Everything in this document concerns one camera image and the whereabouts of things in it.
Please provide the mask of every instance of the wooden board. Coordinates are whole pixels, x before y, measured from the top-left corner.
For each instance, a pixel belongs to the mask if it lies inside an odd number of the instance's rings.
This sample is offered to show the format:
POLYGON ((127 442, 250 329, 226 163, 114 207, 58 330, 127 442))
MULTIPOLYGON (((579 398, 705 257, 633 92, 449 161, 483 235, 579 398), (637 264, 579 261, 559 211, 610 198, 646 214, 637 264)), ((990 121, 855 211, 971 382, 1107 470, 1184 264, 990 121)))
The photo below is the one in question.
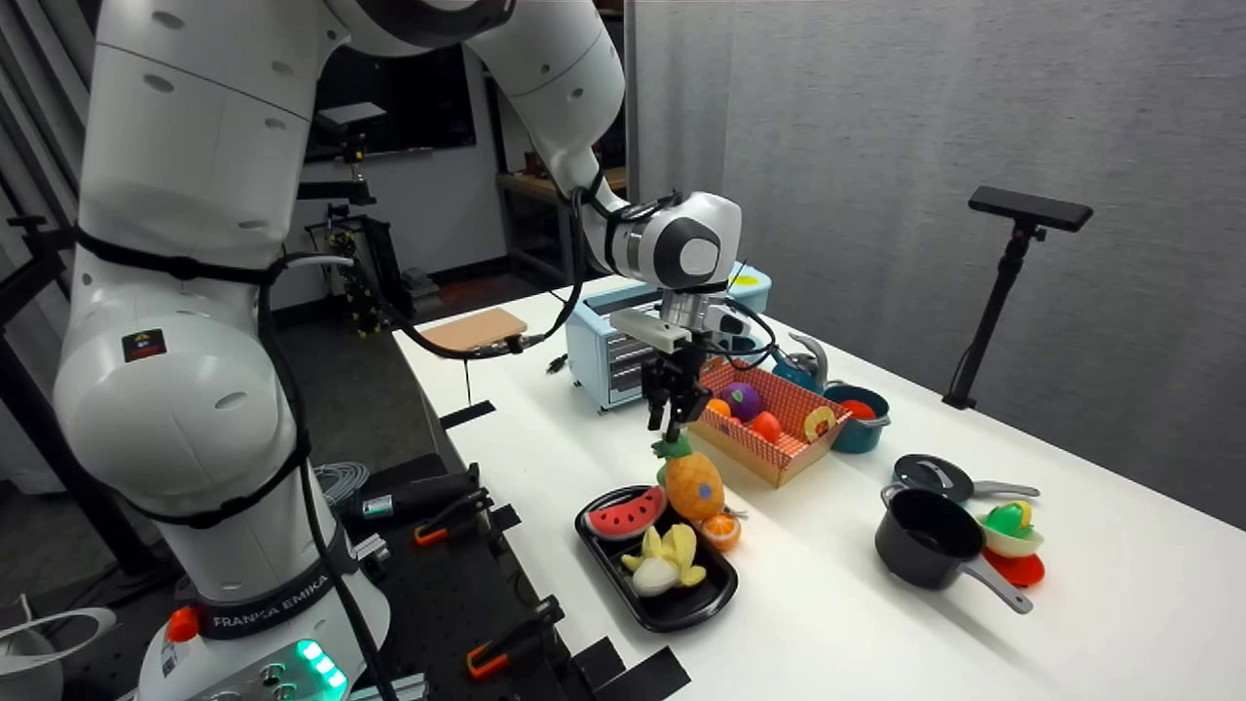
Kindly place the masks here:
POLYGON ((518 316, 511 316, 505 309, 492 309, 492 312, 480 312, 480 316, 462 316, 462 320, 451 320, 451 325, 426 329, 426 336, 435 347, 451 347, 451 351, 496 347, 501 340, 520 336, 520 330, 527 330, 527 325, 518 316))

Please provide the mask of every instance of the pot handle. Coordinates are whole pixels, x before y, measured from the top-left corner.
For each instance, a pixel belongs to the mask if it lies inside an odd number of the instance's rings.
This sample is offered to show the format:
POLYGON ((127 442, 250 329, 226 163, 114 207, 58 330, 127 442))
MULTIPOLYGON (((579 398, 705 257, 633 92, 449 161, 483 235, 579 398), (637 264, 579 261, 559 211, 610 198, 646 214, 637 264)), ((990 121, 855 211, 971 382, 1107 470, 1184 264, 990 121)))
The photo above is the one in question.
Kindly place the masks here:
POLYGON ((975 556, 963 565, 964 577, 982 579, 990 592, 995 592, 1012 610, 1028 616, 1036 604, 1012 590, 990 561, 975 556))

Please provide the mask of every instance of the wire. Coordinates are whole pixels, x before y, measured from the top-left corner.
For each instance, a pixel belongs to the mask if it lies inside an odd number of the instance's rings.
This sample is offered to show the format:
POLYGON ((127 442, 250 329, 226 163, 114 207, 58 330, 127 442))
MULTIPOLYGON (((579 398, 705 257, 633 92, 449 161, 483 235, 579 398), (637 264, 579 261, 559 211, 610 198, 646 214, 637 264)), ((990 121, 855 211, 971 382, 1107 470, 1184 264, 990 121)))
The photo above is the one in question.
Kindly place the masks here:
MULTIPOLYGON (((355 257, 284 257, 284 261, 276 261, 276 272, 284 272, 284 268, 306 268, 306 264, 359 268, 355 257)), ((297 418, 297 429, 304 431, 304 426, 306 426, 306 421, 304 421, 304 398, 298 398, 297 382, 287 377, 287 365, 284 365, 284 356, 280 356, 280 343, 276 343, 276 330, 274 330, 274 316, 270 316, 270 294, 274 294, 274 286, 262 287, 262 305, 258 305, 258 309, 262 309, 262 343, 265 343, 265 351, 270 351, 270 360, 274 360, 274 365, 276 365, 276 377, 280 377, 280 390, 284 390, 287 408, 293 408, 293 418, 297 418)), ((387 673, 387 665, 383 665, 383 652, 379 652, 379 643, 374 643, 374 634, 368 634, 368 627, 367 627, 367 619, 362 619, 362 610, 359 610, 359 601, 355 601, 349 590, 342 584, 342 571, 340 571, 340 565, 331 561, 331 553, 328 553, 328 545, 322 545, 318 520, 317 520, 317 503, 310 503, 310 460, 298 465, 298 483, 304 483, 304 516, 306 516, 306 531, 310 531, 317 556, 318 556, 318 565, 322 565, 322 571, 328 571, 328 579, 331 579, 331 590, 336 590, 336 596, 340 596, 340 604, 342 604, 342 610, 346 610, 346 625, 349 625, 349 634, 355 634, 355 643, 359 643, 359 656, 362 656, 367 671, 374 673, 379 699, 383 699, 383 701, 398 701, 392 681, 388 681, 388 673, 387 673)))
POLYGON ((318 565, 322 565, 322 571, 328 571, 328 584, 331 584, 331 590, 340 592, 340 601, 342 601, 346 625, 349 625, 355 643, 359 643, 359 652, 362 652, 362 657, 367 657, 367 671, 374 673, 379 699, 383 699, 383 701, 398 701, 398 695, 392 695, 392 686, 388 686, 388 673, 383 671, 383 652, 379 652, 379 643, 374 643, 374 634, 367 631, 367 619, 362 619, 362 610, 359 610, 359 601, 349 596, 349 590, 346 590, 336 556, 331 556, 328 545, 322 545, 318 520, 317 520, 317 503, 310 503, 310 460, 298 468, 298 483, 304 483, 304 516, 306 516, 310 545, 317 545, 317 556, 318 556, 318 565))
POLYGON ((769 356, 780 356, 780 336, 776 336, 776 329, 760 316, 760 312, 753 312, 747 305, 738 305, 738 299, 725 299, 732 312, 738 312, 738 316, 747 316, 757 329, 762 329, 768 330, 768 347, 757 356, 757 361, 736 361, 736 356, 729 351, 729 361, 736 365, 736 370, 760 370, 769 356))
POLYGON ((574 279, 574 295, 559 305, 557 320, 541 330, 541 336, 518 336, 518 340, 505 340, 505 343, 496 343, 496 347, 476 347, 476 351, 457 351, 457 347, 440 347, 433 343, 427 336, 419 336, 418 320, 406 316, 402 309, 392 309, 379 286, 355 264, 355 277, 374 294, 383 316, 388 329, 398 329, 406 340, 411 340, 419 351, 435 356, 435 360, 458 360, 458 361, 480 361, 480 360, 501 360, 501 356, 518 356, 518 351, 528 351, 528 347, 541 347, 546 340, 551 340, 575 312, 579 305, 579 294, 583 294, 583 242, 574 238, 574 268, 575 268, 575 279, 574 279))

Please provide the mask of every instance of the toy fruit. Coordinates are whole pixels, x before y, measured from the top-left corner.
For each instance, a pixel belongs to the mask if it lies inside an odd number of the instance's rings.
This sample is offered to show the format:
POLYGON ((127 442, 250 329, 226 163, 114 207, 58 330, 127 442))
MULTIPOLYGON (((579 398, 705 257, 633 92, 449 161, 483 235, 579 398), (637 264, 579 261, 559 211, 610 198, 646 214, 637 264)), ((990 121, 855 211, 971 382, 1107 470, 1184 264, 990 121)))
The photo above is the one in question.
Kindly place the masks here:
POLYGON ((654 446, 658 455, 666 455, 666 468, 658 470, 658 483, 666 491, 666 503, 688 520, 693 525, 725 516, 729 495, 725 479, 708 465, 708 455, 693 451, 686 435, 654 446))
POLYGON ((729 387, 729 404, 732 404, 732 414, 736 414, 738 421, 753 421, 757 414, 768 408, 762 394, 760 394, 757 387, 747 387, 747 382, 732 382, 732 387, 729 387))
POLYGON ((769 446, 780 446, 780 435, 781 435, 781 426, 780 426, 776 414, 753 418, 747 429, 753 429, 757 435, 769 442, 769 446))
POLYGON ((633 596, 660 596, 672 584, 698 590, 705 579, 698 535, 686 521, 670 525, 660 538, 650 525, 637 553, 624 553, 624 565, 631 569, 633 596))
POLYGON ((605 540, 628 540, 646 535, 646 525, 654 525, 660 510, 666 510, 666 491, 654 487, 628 503, 583 516, 583 525, 605 540))
POLYGON ((872 421, 877 408, 868 400, 841 400, 841 408, 853 418, 853 421, 872 421))
POLYGON ((738 521, 729 516, 729 491, 708 455, 677 431, 672 442, 654 446, 666 455, 658 483, 666 503, 688 520, 705 540, 729 553, 738 540, 738 521))
POLYGON ((732 421, 732 404, 725 398, 705 400, 705 414, 732 421))
POLYGON ((810 446, 820 442, 833 426, 838 426, 838 418, 828 404, 810 408, 801 421, 810 446))
POLYGON ((715 553, 729 553, 738 545, 738 521, 732 516, 715 516, 699 525, 705 540, 715 545, 715 553))

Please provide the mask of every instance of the black pot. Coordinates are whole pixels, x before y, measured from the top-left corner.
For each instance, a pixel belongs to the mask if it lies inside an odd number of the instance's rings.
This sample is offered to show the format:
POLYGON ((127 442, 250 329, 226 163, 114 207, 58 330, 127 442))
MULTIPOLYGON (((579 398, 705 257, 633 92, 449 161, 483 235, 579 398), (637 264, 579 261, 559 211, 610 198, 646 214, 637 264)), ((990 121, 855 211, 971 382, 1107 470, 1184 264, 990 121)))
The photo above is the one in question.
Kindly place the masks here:
POLYGON ((956 571, 971 571, 993 590, 1012 610, 1030 610, 1030 601, 982 561, 982 525, 942 495, 899 491, 886 503, 886 520, 877 535, 884 565, 914 590, 951 590, 956 571))

